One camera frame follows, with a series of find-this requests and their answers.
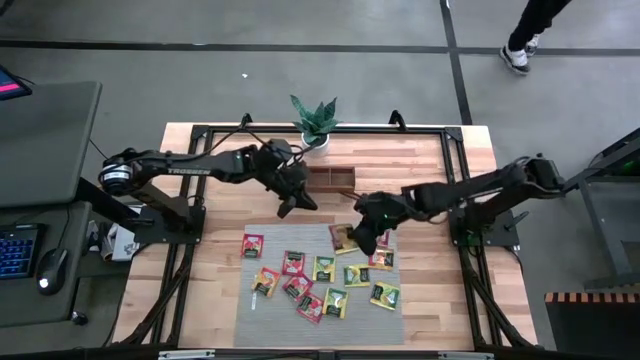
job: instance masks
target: wooden table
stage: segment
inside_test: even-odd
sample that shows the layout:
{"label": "wooden table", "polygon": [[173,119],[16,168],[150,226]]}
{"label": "wooden table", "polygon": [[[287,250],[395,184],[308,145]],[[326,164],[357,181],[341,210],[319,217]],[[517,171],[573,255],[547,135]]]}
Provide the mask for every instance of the wooden table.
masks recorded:
{"label": "wooden table", "polygon": [[[193,125],[167,124],[161,150],[186,153]],[[488,128],[463,126],[462,132],[471,175],[494,170],[496,163]],[[260,136],[265,140],[277,137],[290,143],[300,142],[296,134]],[[256,141],[249,135],[236,134],[216,152],[250,143]],[[455,151],[452,154],[457,166]],[[358,193],[399,192],[404,185],[445,181],[440,141],[433,135],[332,134],[328,155],[305,160],[310,165],[355,166]],[[177,195],[180,177],[159,177],[154,184]],[[339,194],[312,194],[312,197],[319,205],[317,211],[295,209],[281,220],[276,216],[280,203],[276,195],[265,192],[258,182],[232,185],[213,178],[207,181],[207,222],[203,241],[194,256],[180,347],[233,347],[241,274],[239,249],[245,225],[357,224],[360,220],[350,199]],[[405,345],[380,348],[472,349],[460,262],[450,244],[448,226],[409,221],[398,228],[397,236]],[[114,341],[129,335],[155,302],[167,248],[153,245],[134,259]],[[487,248],[487,261],[496,302],[521,334],[536,343],[518,263],[501,248]],[[489,339],[483,306],[479,306],[479,312],[483,334]],[[168,307],[163,335],[169,332],[171,314],[172,304]]]}

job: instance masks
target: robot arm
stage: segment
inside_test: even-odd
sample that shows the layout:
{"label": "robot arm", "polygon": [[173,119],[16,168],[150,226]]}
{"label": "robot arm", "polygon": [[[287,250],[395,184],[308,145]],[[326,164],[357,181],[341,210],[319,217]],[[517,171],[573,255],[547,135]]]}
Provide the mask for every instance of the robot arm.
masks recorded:
{"label": "robot arm", "polygon": [[[401,194],[375,192],[364,194],[354,209],[362,221],[353,231],[360,249],[371,255],[376,249],[376,237],[387,229],[412,219],[430,221],[455,206],[466,205],[465,228],[471,231],[493,223],[495,217],[530,199],[561,196],[562,178],[553,161],[523,157],[502,169],[455,184],[440,182],[406,186]],[[483,203],[469,202],[483,195],[497,193]]]}
{"label": "robot arm", "polygon": [[126,149],[103,163],[99,181],[114,196],[132,196],[169,218],[188,217],[186,201],[169,198],[149,181],[159,175],[211,176],[221,182],[239,184],[256,179],[283,201],[278,216],[283,218],[294,207],[316,210],[318,206],[305,190],[309,170],[304,161],[294,161],[290,145],[272,139],[259,149],[255,145],[216,155],[174,154],[172,152]]}

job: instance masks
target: blue backlit keyboard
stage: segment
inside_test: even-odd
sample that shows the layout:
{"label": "blue backlit keyboard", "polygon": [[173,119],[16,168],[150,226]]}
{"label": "blue backlit keyboard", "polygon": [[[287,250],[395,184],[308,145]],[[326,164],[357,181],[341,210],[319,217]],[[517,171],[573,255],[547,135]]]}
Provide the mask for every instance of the blue backlit keyboard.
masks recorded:
{"label": "blue backlit keyboard", "polygon": [[31,277],[44,224],[0,226],[0,280]]}

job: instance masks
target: concrete floor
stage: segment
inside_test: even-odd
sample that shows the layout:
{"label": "concrete floor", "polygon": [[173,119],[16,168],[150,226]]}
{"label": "concrete floor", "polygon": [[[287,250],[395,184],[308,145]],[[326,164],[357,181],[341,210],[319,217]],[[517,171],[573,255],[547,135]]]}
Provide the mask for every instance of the concrete floor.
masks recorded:
{"label": "concrete floor", "polygon": [[[497,48],[526,1],[449,3],[458,46]],[[638,17],[634,0],[575,0],[541,46],[639,49]],[[390,47],[384,53],[2,48],[0,63],[37,83],[101,81],[93,139],[106,153],[156,148],[170,121],[239,121],[245,112],[288,121],[295,117],[290,93],[309,102],[338,96],[338,115],[348,122],[384,123],[399,109],[412,124],[461,124],[449,55],[400,48],[446,46],[445,23],[439,0],[22,0],[0,18],[0,38]],[[473,124],[489,126],[499,165],[543,152],[568,178],[640,125],[634,71],[640,52],[564,53],[570,56],[536,56],[526,78],[509,73],[497,55],[460,56]],[[99,164],[91,149],[85,176],[94,177]],[[517,210],[531,211],[519,225],[524,276],[539,342],[553,349],[543,295],[581,291],[585,280],[610,269],[576,194]]]}

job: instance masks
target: white sneaker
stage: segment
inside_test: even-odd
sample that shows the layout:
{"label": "white sneaker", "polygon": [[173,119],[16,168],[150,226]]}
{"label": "white sneaker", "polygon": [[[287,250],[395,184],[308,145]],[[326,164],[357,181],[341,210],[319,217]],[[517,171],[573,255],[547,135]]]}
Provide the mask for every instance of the white sneaker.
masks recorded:
{"label": "white sneaker", "polygon": [[527,54],[523,50],[511,51],[506,46],[500,49],[500,57],[509,66],[513,72],[518,75],[527,75],[531,68],[529,67],[529,60]]}
{"label": "white sneaker", "polygon": [[525,46],[524,51],[527,53],[528,57],[532,57],[536,50],[538,50],[538,42],[540,41],[540,34],[533,35],[533,39],[527,42],[527,46]]}

